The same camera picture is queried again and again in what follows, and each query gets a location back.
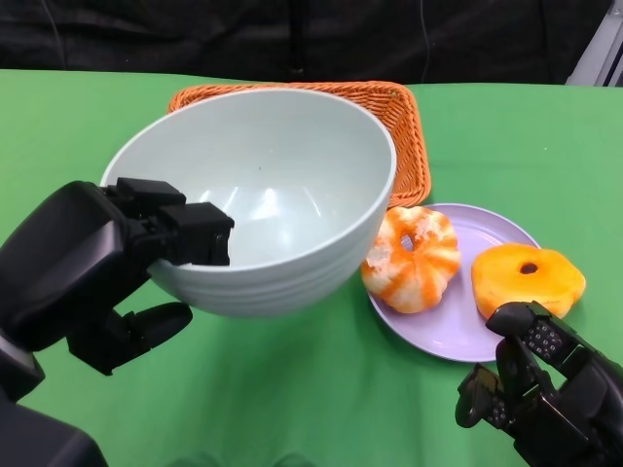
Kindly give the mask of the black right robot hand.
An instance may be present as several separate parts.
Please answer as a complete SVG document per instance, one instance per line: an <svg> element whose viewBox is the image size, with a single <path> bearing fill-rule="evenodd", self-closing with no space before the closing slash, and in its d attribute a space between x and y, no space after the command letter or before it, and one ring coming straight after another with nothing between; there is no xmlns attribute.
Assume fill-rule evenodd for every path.
<svg viewBox="0 0 623 467"><path fill-rule="evenodd" d="M456 422L488 422L530 466L622 463L622 368L537 302L502 305L497 370L481 364L458 387Z"/></svg>

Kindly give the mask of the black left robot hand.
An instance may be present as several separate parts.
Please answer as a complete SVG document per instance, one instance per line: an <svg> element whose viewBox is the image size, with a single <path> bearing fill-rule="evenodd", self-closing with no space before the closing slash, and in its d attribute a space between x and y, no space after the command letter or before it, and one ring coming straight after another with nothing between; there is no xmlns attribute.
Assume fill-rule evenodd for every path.
<svg viewBox="0 0 623 467"><path fill-rule="evenodd" d="M190 203L164 181L74 181L48 196L1 248L1 331L23 350L67 341L110 375L168 341L192 319L181 302L120 314L158 261L225 267L234 220Z"/></svg>

